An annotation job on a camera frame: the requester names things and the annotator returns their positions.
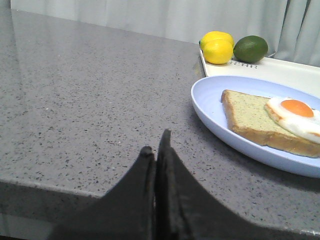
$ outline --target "egg white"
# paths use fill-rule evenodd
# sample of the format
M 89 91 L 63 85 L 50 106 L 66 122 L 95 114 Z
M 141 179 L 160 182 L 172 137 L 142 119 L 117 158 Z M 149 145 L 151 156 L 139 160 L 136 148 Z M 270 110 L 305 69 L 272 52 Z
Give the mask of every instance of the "egg white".
M 320 144 L 320 111 L 312 109 L 313 117 L 304 117 L 287 110 L 281 105 L 284 100 L 290 100 L 289 97 L 273 97 L 266 104 L 272 111 L 279 116 L 275 117 L 272 114 L 269 116 L 287 131 Z

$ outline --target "yellow lemon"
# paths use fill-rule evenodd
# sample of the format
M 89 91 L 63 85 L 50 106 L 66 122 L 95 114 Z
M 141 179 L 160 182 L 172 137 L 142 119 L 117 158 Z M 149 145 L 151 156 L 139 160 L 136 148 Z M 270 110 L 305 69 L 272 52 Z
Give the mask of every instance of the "yellow lemon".
M 231 36 L 230 33 L 223 32 L 223 31 L 210 31 L 206 33 L 203 38 L 200 40 L 200 48 L 201 50 L 204 49 L 205 45 L 215 39 L 224 39 L 231 43 L 232 47 L 234 47 L 234 38 Z
M 225 39 L 215 39 L 203 48 L 204 59 L 211 64 L 226 64 L 233 55 L 232 44 Z

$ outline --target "egg yolk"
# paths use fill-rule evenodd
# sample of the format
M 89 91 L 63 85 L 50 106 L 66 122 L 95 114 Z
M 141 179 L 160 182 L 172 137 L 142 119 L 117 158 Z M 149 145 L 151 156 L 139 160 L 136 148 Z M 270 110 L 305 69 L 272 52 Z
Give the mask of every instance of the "egg yolk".
M 302 117 L 311 118 L 314 116 L 314 112 L 312 111 L 312 109 L 307 104 L 299 100 L 284 100 L 281 102 L 281 106 L 288 111 Z

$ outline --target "white tray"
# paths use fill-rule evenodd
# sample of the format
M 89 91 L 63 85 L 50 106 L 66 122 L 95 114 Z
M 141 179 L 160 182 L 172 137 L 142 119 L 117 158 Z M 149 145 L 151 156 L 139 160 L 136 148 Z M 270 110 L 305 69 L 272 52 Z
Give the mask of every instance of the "white tray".
M 320 98 L 320 67 L 264 57 L 255 64 L 230 60 L 223 65 L 205 61 L 200 50 L 203 69 L 210 76 L 243 76 L 281 84 Z

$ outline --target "black object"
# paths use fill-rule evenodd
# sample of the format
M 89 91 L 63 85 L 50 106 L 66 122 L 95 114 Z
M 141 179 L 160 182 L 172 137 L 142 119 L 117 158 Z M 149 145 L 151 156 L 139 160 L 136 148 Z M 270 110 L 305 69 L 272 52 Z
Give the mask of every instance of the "black object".
M 49 240 L 319 240 L 251 223 L 223 206 L 190 174 L 165 130 L 157 161 L 145 146 L 102 199 L 60 224 Z
M 170 146 L 165 130 L 156 161 L 156 240 L 319 240 L 298 230 L 262 227 L 210 195 Z
M 143 147 L 116 186 L 59 224 L 48 240 L 152 240 L 155 163 L 151 147 Z

